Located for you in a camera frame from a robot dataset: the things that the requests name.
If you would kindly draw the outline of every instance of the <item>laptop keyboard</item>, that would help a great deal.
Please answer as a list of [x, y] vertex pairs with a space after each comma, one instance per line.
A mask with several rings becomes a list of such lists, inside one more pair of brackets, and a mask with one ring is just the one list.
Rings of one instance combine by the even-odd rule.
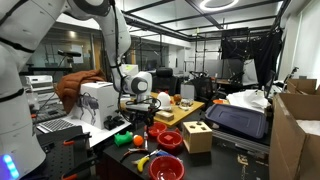
[[75, 125], [63, 119], [57, 119], [57, 120], [51, 120], [51, 121], [39, 123], [38, 126], [40, 126], [43, 129], [46, 129], [47, 131], [54, 132], [54, 131], [67, 129]]

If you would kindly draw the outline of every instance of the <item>wooden block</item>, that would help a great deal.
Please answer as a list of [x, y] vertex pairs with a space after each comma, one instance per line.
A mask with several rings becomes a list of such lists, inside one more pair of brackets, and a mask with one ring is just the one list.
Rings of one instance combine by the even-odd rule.
[[174, 115], [166, 111], [158, 111], [156, 112], [156, 117], [162, 120], [171, 121], [173, 120]]
[[184, 122], [182, 125], [183, 142], [190, 154], [211, 151], [212, 135], [204, 122]]

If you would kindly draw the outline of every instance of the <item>computer monitor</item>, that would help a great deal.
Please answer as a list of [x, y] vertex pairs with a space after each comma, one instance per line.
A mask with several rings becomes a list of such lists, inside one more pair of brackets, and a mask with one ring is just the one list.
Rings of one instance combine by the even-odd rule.
[[268, 75], [267, 83], [265, 84], [265, 87], [264, 87], [264, 97], [267, 99], [269, 97], [275, 76], [276, 76], [276, 73], [273, 70], [271, 70]]

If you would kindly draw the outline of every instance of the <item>clamp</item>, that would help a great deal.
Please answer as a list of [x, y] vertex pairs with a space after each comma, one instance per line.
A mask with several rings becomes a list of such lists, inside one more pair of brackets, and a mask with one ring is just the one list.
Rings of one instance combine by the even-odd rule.
[[63, 145], [64, 146], [71, 146], [75, 143], [75, 141], [78, 141], [78, 140], [85, 140], [85, 142], [88, 141], [89, 138], [91, 138], [92, 136], [90, 135], [90, 132], [87, 132], [87, 133], [83, 133], [83, 134], [78, 134], [78, 135], [75, 135], [73, 136], [72, 138], [70, 139], [67, 139], [63, 142]]

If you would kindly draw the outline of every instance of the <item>table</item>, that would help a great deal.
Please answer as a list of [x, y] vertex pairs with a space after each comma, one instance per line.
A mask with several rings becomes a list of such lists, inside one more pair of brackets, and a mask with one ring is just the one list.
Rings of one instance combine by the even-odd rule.
[[[158, 93], [151, 93], [151, 96], [156, 98], [158, 96]], [[167, 125], [167, 127], [173, 127], [179, 124], [183, 119], [185, 119], [186, 117], [188, 117], [189, 115], [191, 115], [192, 113], [194, 113], [196, 110], [200, 109], [203, 106], [204, 106], [204, 103], [194, 101], [191, 108], [188, 111], [185, 111], [180, 109], [178, 106], [173, 105], [172, 112], [171, 112], [174, 115], [173, 120], [166, 121], [166, 120], [162, 120], [160, 118], [154, 117], [154, 121], [162, 122], [165, 125]]]
[[[134, 134], [142, 135], [143, 128], [139, 128]], [[150, 139], [148, 146], [150, 151], [160, 148], [155, 139]], [[143, 172], [138, 173], [137, 167], [131, 164], [131, 161], [140, 159], [144, 155], [132, 154], [123, 163], [119, 162], [129, 147], [133, 147], [133, 144], [121, 147], [111, 145], [105, 148], [103, 151], [104, 166], [100, 167], [101, 171], [97, 171], [97, 175], [101, 179], [149, 179], [148, 167], [155, 156], [152, 156], [150, 161], [145, 164]], [[269, 179], [266, 162], [247, 155], [244, 151], [234, 148], [234, 144], [219, 138], [213, 138], [211, 152], [189, 154], [182, 145], [179, 150], [171, 153], [183, 160], [184, 180]], [[247, 156], [248, 166], [238, 162], [238, 155]]]

